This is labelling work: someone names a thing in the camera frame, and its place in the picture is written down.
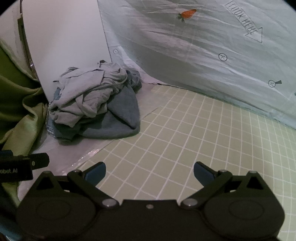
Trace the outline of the light grey garment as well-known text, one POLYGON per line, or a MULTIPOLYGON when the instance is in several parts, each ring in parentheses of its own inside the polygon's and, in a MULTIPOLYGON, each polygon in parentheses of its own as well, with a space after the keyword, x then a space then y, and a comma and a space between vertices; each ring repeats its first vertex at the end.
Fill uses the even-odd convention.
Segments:
POLYGON ((50 118, 73 128, 82 118, 107 112, 106 102, 123 89, 127 78, 125 69, 105 61, 69 68, 56 80, 59 94, 49 105, 50 118))

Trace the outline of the green grid cutting mat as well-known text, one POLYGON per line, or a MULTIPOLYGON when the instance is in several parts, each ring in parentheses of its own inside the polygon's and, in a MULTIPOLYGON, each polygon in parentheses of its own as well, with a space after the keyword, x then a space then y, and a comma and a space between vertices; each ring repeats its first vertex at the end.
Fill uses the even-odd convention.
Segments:
POLYGON ((99 189, 118 201, 181 201, 202 188, 197 161, 235 175, 255 170, 285 210, 280 240, 295 240, 295 130, 189 90, 151 90, 168 100, 142 119, 139 134, 111 142, 80 167, 106 163, 99 189))

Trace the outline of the olive green cloth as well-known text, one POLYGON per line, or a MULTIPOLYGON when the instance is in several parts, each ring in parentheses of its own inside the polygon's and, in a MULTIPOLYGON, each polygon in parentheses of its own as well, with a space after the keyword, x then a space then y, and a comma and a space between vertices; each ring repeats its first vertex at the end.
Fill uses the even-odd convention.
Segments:
POLYGON ((39 81, 1 40, 1 150, 26 156, 43 131, 47 99, 39 81))

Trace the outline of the dark blue-grey garment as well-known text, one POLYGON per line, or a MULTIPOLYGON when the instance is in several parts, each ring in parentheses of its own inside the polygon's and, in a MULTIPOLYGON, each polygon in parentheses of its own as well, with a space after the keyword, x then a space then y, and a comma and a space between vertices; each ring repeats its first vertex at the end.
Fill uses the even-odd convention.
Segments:
POLYGON ((140 73, 126 70, 127 81, 123 89, 110 97, 107 112, 90 120, 82 121, 71 128, 47 118, 46 130, 53 137, 72 141, 82 136, 87 138, 114 139, 131 137, 140 131, 140 113, 136 93, 142 87, 140 73))

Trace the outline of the pale printed backdrop sheet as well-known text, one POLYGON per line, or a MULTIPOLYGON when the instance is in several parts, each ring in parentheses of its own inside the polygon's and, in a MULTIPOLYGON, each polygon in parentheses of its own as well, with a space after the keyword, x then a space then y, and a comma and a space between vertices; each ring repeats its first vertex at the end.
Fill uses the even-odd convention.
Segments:
POLYGON ((295 127, 295 1, 99 1, 111 59, 295 127))

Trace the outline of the white board panel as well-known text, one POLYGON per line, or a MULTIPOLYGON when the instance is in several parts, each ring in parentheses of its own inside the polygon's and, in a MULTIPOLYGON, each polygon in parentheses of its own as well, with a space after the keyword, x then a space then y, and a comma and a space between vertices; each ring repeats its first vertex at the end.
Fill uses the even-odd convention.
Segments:
POLYGON ((21 7, 31 60, 48 101, 54 81, 69 67, 111 61, 96 0, 25 0, 21 7))

